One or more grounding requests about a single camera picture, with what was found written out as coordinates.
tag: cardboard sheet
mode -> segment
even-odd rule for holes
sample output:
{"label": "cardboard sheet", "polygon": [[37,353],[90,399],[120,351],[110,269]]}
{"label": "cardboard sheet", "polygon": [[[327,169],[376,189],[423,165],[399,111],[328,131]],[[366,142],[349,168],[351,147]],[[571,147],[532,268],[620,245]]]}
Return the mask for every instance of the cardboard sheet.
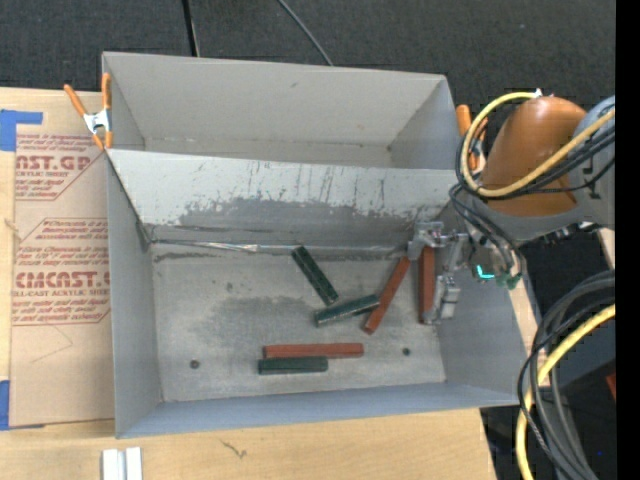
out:
{"label": "cardboard sheet", "polygon": [[16,127],[9,424],[111,418],[104,154],[62,90],[1,89],[0,109],[42,113]]}

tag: clamp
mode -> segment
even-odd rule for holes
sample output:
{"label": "clamp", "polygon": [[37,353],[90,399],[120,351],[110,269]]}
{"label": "clamp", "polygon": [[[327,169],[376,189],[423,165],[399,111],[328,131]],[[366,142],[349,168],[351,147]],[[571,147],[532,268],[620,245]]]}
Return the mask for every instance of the clamp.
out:
{"label": "clamp", "polygon": [[[80,117],[84,119],[87,128],[93,135],[93,142],[100,148],[100,150],[104,150],[104,148],[110,148],[113,144],[113,131],[111,130],[111,75],[109,73],[103,73],[102,75],[102,110],[96,114],[89,114],[87,109],[80,101],[80,98],[73,90],[73,88],[65,84],[64,91],[71,98],[71,103],[73,107],[76,109]],[[98,128],[103,127],[104,132],[104,142],[98,136],[97,131]]]}

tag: blue tape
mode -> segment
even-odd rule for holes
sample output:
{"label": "blue tape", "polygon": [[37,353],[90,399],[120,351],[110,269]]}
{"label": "blue tape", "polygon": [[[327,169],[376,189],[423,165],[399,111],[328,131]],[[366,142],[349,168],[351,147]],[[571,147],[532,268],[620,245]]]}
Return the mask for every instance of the blue tape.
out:
{"label": "blue tape", "polygon": [[9,381],[0,381],[0,431],[9,430]]}
{"label": "blue tape", "polygon": [[16,150],[18,124],[42,124],[42,112],[0,110],[0,151]]}

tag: gray metal bin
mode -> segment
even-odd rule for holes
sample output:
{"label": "gray metal bin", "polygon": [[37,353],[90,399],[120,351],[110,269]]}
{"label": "gray metal bin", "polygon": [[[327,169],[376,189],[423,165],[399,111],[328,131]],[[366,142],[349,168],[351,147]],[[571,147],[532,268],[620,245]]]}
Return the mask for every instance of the gray metal bin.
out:
{"label": "gray metal bin", "polygon": [[[517,403],[506,291],[457,272],[455,317],[421,325],[412,266],[375,334],[318,328],[290,255],[307,247],[340,301],[381,290],[455,183],[445,77],[123,53],[103,69],[119,437]],[[365,354],[257,373],[264,345],[336,341]]]}

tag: black object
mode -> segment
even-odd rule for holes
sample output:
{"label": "black object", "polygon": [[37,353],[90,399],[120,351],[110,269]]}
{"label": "black object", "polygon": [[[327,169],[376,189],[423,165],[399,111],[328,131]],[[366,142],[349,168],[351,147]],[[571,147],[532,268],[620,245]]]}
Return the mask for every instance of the black object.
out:
{"label": "black object", "polygon": [[338,292],[333,288],[327,276],[320,270],[320,267],[315,262],[309,251],[303,246],[296,247],[291,256],[298,264],[304,275],[307,277],[311,286],[318,293],[325,305],[330,306],[336,300],[338,300]]}
{"label": "black object", "polygon": [[192,57],[199,57],[198,45],[196,44],[196,35],[193,27],[193,19],[191,18],[191,7],[189,0],[180,0],[182,3],[182,13],[184,14],[185,25],[187,26],[187,35],[189,38],[189,51]]}
{"label": "black object", "polygon": [[380,298],[377,295],[367,295],[361,299],[356,299],[334,308],[323,309],[322,311],[316,312],[316,325],[320,327],[337,320],[344,320],[345,318],[373,311],[379,305]]}
{"label": "black object", "polygon": [[258,361],[258,373],[260,375],[316,373],[326,372],[328,369],[329,360],[324,356],[271,357]]}

